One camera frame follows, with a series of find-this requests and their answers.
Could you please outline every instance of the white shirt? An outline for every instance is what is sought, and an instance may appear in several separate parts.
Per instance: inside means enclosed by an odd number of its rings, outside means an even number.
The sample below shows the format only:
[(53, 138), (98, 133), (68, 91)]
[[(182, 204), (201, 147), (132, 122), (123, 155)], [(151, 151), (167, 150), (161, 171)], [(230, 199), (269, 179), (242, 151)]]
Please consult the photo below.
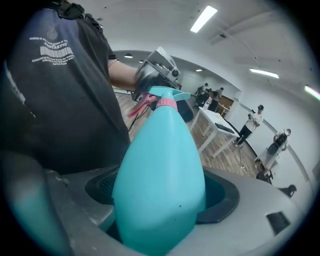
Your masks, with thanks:
[(264, 117), (262, 116), (262, 114), (258, 114), (258, 113), (254, 113), (251, 115), (251, 119), (248, 119), (248, 121), (246, 121), (245, 126), (251, 131), (254, 132), (254, 130), (257, 128), (256, 124), (254, 123), (254, 120), (256, 120), (256, 122), (261, 125), (262, 122), (264, 121)]

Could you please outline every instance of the spray bottle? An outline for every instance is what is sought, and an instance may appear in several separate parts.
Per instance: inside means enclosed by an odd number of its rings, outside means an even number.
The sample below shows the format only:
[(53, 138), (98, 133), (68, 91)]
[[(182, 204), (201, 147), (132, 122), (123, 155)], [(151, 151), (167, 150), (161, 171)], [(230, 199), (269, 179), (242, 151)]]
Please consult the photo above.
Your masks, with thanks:
[(164, 255), (194, 228), (206, 207), (197, 147), (177, 110), (190, 93), (152, 86), (131, 114), (152, 101), (154, 113), (127, 150), (113, 187), (122, 242), (146, 255)]

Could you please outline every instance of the chair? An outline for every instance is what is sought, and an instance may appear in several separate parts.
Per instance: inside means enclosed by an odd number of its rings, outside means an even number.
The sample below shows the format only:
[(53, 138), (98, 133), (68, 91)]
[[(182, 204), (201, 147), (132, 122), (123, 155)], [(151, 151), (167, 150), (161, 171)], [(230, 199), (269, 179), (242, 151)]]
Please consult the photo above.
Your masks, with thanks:
[(292, 196), (294, 195), (295, 192), (297, 192), (297, 188), (295, 185), (290, 185), (289, 187), (285, 187), (285, 188), (278, 188), (280, 191), (282, 191), (283, 193), (285, 193), (289, 198), (292, 198)]

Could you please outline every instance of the dark gray t-shirt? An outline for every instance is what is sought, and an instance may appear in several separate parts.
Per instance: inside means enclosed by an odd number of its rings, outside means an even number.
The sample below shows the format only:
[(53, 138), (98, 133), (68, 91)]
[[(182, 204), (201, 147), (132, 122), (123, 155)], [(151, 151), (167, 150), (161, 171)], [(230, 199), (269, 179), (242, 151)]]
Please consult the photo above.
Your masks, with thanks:
[[(109, 79), (108, 60), (115, 58), (102, 31), (84, 18), (60, 18), (51, 9), (35, 13), (2, 76), (35, 118), (17, 124), (24, 128), (8, 147), (60, 174), (120, 164), (130, 139)], [(5, 114), (12, 106), (4, 106), (3, 116), (19, 116)]]
[(221, 89), (216, 90), (216, 92), (218, 93), (217, 96), (213, 97), (213, 100), (218, 102), (219, 101), (219, 97), (222, 96), (222, 91)]

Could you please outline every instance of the cable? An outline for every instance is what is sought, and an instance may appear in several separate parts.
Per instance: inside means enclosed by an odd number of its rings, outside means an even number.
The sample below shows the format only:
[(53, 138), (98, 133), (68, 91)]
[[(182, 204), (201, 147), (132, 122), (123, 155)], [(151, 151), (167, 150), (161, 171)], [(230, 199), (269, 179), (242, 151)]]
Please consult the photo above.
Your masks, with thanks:
[(135, 118), (133, 119), (133, 121), (132, 121), (132, 123), (131, 123), (131, 125), (130, 125), (130, 128), (128, 129), (128, 132), (130, 132), (131, 129), (132, 129), (132, 127), (134, 126), (134, 123), (135, 123), (135, 121), (137, 120), (138, 115), (139, 115), (139, 113), (136, 114)]
[(253, 174), (254, 172), (251, 171), (251, 170), (249, 170), (249, 168), (248, 168), (245, 164), (242, 163), (242, 158), (241, 158), (240, 149), (241, 149), (241, 148), (238, 148), (239, 157), (240, 157), (240, 166), (241, 166), (241, 169), (245, 169), (245, 170), (246, 170), (246, 173), (247, 173), (248, 176), (249, 176), (249, 173)]
[(131, 131), (131, 129), (132, 129), (132, 127), (134, 126), (135, 122), (136, 122), (140, 117), (142, 117), (142, 116), (148, 111), (148, 108), (149, 108), (149, 107), (147, 106), (146, 109), (145, 109), (145, 111), (142, 112), (140, 115), (139, 115), (139, 113), (136, 114), (135, 118), (133, 119), (133, 121), (132, 121), (132, 123), (131, 123), (131, 125), (130, 125), (130, 128), (128, 129), (128, 132)]

